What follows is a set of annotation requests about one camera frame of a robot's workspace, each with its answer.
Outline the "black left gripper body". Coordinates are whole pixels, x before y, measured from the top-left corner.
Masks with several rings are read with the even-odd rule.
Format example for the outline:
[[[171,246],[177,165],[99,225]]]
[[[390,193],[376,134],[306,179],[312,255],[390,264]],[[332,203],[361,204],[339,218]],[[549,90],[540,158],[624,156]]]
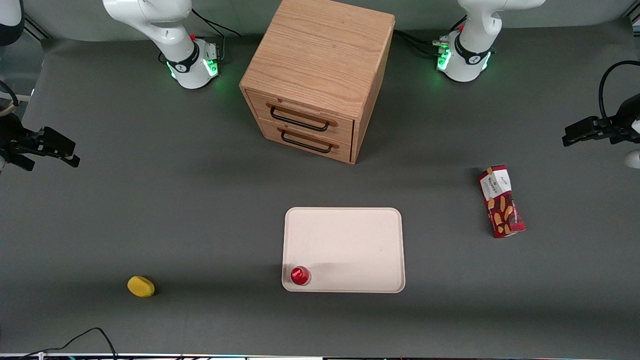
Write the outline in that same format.
[[[608,130],[611,145],[621,142],[640,143],[640,94],[625,100],[613,116],[606,115],[604,100],[599,96],[599,111],[605,121],[605,129]]]

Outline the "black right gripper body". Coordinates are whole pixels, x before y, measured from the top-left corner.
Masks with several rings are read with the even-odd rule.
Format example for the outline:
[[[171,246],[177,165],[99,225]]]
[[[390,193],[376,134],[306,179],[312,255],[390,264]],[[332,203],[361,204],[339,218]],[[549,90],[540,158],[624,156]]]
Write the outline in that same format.
[[[34,170],[35,162],[25,154],[34,154],[38,148],[39,132],[25,128],[13,112],[0,119],[1,168],[13,164],[25,171]]]

